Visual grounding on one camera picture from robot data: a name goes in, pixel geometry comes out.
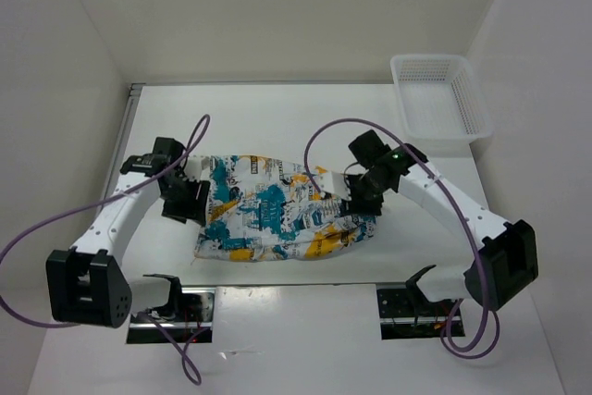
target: white wall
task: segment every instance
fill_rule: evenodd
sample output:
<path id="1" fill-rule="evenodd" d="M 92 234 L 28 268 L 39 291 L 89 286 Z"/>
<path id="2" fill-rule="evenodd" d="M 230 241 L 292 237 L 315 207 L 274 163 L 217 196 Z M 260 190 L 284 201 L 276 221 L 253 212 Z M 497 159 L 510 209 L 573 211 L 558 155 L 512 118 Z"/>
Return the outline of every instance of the white wall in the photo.
<path id="1" fill-rule="evenodd" d="M 39 321 L 50 320 L 45 289 L 3 290 L 2 296 L 15 310 Z M 4 395 L 28 392 L 44 338 L 44 329 L 27 327 L 0 310 L 0 391 Z"/>
<path id="2" fill-rule="evenodd" d="M 489 0 L 82 0 L 126 80 L 388 80 L 464 54 Z"/>
<path id="3" fill-rule="evenodd" d="M 0 246 L 47 216 L 96 199 L 125 85 L 79 0 L 0 0 Z M 81 229 L 69 221 L 24 241 L 0 270 L 16 308 L 48 320 L 44 260 Z M 27 392 L 45 335 L 0 314 L 2 393 Z"/>
<path id="4" fill-rule="evenodd" d="M 537 234 L 531 287 L 568 394 L 592 385 L 592 0 L 495 0 L 469 53 L 496 133 L 489 203 Z"/>

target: fabric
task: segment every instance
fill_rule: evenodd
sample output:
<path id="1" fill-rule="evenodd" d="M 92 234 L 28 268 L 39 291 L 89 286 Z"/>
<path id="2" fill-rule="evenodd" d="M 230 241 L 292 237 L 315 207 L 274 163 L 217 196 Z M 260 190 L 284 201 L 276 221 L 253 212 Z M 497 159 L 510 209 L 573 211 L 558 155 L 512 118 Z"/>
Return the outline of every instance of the fabric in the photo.
<path id="1" fill-rule="evenodd" d="M 342 200 L 321 198 L 304 167 L 262 156 L 211 156 L 207 224 L 198 258 L 318 259 L 372 237 L 376 218 L 344 216 Z M 317 167 L 315 174 L 325 172 Z"/>

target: white backdrop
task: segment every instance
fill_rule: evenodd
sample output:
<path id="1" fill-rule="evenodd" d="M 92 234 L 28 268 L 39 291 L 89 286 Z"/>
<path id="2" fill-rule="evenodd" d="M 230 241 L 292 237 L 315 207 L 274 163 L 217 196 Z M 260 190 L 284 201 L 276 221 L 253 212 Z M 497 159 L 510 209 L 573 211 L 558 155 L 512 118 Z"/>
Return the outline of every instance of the white backdrop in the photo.
<path id="1" fill-rule="evenodd" d="M 489 0 L 82 0 L 137 82 L 388 80 L 399 53 L 464 54 Z"/>
<path id="2" fill-rule="evenodd" d="M 531 287 L 568 394 L 592 386 L 592 0 L 496 0 L 470 52 L 496 132 L 475 147 L 493 210 L 537 234 Z"/>

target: black bracket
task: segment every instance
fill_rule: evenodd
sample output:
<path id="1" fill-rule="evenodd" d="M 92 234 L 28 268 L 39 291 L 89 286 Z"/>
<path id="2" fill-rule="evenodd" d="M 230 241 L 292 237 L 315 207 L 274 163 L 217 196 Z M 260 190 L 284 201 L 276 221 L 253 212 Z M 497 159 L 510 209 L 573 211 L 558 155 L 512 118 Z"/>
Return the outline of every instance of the black bracket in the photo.
<path id="1" fill-rule="evenodd" d="M 184 151 L 185 147 L 181 142 L 172 138 L 156 138 L 151 153 L 130 156 L 120 172 L 126 174 L 134 171 L 151 177 L 174 163 Z M 183 224 L 189 219 L 205 225 L 209 181 L 190 180 L 185 174 L 184 166 L 178 165 L 158 180 L 158 187 L 160 197 L 165 201 L 162 216 Z"/>
<path id="2" fill-rule="evenodd" d="M 54 250 L 45 262 L 56 321 L 119 327 L 131 308 L 131 289 L 117 261 L 97 254 Z"/>
<path id="3" fill-rule="evenodd" d="M 425 154 L 414 146 L 405 146 L 419 159 L 427 162 Z M 388 189 L 399 190 L 399 179 L 409 173 L 415 160 L 402 147 L 391 150 L 383 143 L 374 130 L 358 136 L 350 145 L 350 151 L 356 161 L 367 171 L 351 185 L 351 196 L 372 201 L 382 196 Z"/>
<path id="4" fill-rule="evenodd" d="M 499 310 L 519 291 L 538 277 L 535 231 L 522 219 L 506 224 L 495 240 L 483 239 L 479 257 L 485 269 L 490 310 Z M 464 284 L 471 296 L 483 305 L 481 282 L 475 262 L 464 272 Z"/>

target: black clamp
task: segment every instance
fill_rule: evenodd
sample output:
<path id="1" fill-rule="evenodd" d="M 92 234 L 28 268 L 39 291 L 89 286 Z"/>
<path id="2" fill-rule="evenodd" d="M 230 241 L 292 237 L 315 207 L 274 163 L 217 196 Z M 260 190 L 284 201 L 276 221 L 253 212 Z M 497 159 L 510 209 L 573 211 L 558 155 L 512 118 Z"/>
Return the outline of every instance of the black clamp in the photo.
<path id="1" fill-rule="evenodd" d="M 134 171 L 151 177 L 174 163 L 184 152 L 185 147 L 181 142 L 172 138 L 156 138 L 151 153 L 131 156 L 123 164 L 120 172 L 125 175 Z M 162 216 L 183 224 L 189 219 L 205 225 L 209 181 L 190 180 L 185 174 L 184 166 L 178 165 L 158 180 L 158 187 L 160 197 L 165 201 Z"/>

